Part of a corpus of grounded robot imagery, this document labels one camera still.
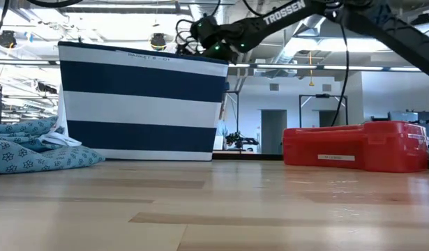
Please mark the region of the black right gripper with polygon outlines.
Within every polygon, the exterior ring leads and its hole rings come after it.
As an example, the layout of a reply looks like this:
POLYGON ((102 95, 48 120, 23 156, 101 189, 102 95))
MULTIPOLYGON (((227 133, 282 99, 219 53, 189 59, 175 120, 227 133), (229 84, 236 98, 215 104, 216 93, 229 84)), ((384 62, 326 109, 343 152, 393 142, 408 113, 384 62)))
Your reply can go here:
POLYGON ((234 52, 226 43, 215 43, 208 49, 202 49, 202 46, 195 40, 178 44, 177 54, 218 59, 228 61, 229 63, 237 63, 239 56, 239 54, 234 52))

